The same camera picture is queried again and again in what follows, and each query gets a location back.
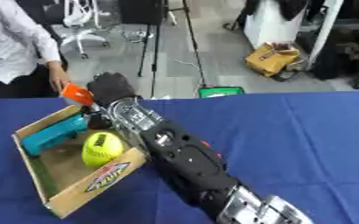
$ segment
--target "floor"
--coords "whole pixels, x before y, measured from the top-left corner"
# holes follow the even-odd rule
[[[281,83],[267,79],[249,70],[243,62],[251,52],[251,47],[240,32],[222,29],[222,24],[232,21],[243,7],[243,0],[193,0],[188,1],[196,38],[200,48],[202,65],[209,86],[241,86],[246,93],[277,92],[317,92],[351,91],[344,79],[320,81],[305,74]],[[171,7],[181,6],[180,0],[171,0]],[[163,25],[163,33],[158,58],[158,73],[155,98],[194,98],[200,81],[197,67],[185,63],[194,63],[195,57],[187,32],[185,15],[176,11],[177,26]],[[102,20],[103,25],[110,24],[109,18]],[[126,25],[126,31],[138,31],[143,26]],[[145,98],[151,97],[151,62],[153,44],[149,45],[145,61],[144,75],[137,77],[141,59],[142,44],[126,42],[122,37],[121,26],[111,31],[102,31],[101,35],[110,42],[106,48],[96,43],[86,43],[89,59],[81,59],[74,45],[62,49],[69,60],[69,74],[74,83],[84,86],[95,74],[101,72],[119,72],[130,80],[135,89]]]

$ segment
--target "white shirt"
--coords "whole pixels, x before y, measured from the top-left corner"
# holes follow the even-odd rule
[[[57,43],[50,34],[14,0],[0,0],[0,81],[8,84],[31,74],[38,63],[36,49],[45,62],[60,61]]]

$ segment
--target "cardboard box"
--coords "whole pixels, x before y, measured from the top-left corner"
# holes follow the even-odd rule
[[[62,145],[45,149],[40,157],[26,154],[21,144],[24,137],[78,113],[79,109],[75,106],[64,108],[12,135],[43,205],[61,219],[145,163],[144,154],[128,146],[121,157],[100,169],[94,171],[87,168],[81,160],[81,150],[84,140],[93,131],[80,134]]]

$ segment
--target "teal object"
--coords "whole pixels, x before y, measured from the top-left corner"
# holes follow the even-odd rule
[[[37,133],[25,137],[22,145],[30,156],[38,157],[44,148],[53,147],[75,137],[88,129],[87,121],[80,115],[73,115]]]
[[[242,87],[201,87],[199,89],[200,98],[211,98],[226,95],[244,94]]]

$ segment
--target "tennis ball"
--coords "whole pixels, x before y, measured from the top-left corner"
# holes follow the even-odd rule
[[[81,158],[89,168],[99,168],[123,154],[120,138],[109,132],[96,132],[89,136],[83,146]]]

